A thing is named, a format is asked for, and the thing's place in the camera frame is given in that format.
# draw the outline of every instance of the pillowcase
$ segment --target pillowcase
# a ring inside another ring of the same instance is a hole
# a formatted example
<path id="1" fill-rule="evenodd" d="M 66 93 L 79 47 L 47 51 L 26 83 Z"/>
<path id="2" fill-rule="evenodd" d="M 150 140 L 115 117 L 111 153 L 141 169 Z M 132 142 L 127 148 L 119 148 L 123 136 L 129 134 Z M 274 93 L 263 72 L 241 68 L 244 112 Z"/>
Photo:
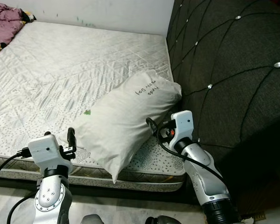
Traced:
<path id="1" fill-rule="evenodd" d="M 112 175 L 115 183 L 119 172 L 151 135 L 146 118 L 161 122 L 181 98 L 179 84 L 154 70 L 140 72 L 104 95 L 71 127 L 78 146 L 90 150 L 92 159 Z"/>

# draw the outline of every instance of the bed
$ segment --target bed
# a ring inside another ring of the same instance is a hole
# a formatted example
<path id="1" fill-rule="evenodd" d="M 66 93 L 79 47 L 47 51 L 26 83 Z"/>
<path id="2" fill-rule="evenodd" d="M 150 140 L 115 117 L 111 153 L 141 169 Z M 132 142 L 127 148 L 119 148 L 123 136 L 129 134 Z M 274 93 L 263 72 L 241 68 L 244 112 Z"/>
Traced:
<path id="1" fill-rule="evenodd" d="M 26 24 L 0 52 L 0 164 L 46 131 L 58 138 L 96 100 L 148 69 L 173 80 L 162 36 L 37 21 Z M 116 184 L 89 151 L 79 148 L 76 155 L 69 176 L 75 185 L 170 192 L 185 181 L 183 162 L 162 150 L 153 137 Z M 0 177 L 35 181 L 41 175 L 31 159 L 17 159 Z"/>

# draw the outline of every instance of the dark gray upholstered headboard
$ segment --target dark gray upholstered headboard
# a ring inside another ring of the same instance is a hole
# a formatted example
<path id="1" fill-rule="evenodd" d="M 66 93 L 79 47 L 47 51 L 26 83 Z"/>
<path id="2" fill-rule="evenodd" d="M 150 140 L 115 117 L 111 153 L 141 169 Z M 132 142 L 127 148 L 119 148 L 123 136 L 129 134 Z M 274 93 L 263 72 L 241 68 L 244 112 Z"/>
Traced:
<path id="1" fill-rule="evenodd" d="M 280 121 L 275 4 L 175 0 L 167 42 L 174 80 L 182 86 L 182 109 L 193 112 L 193 139 L 216 161 Z"/>

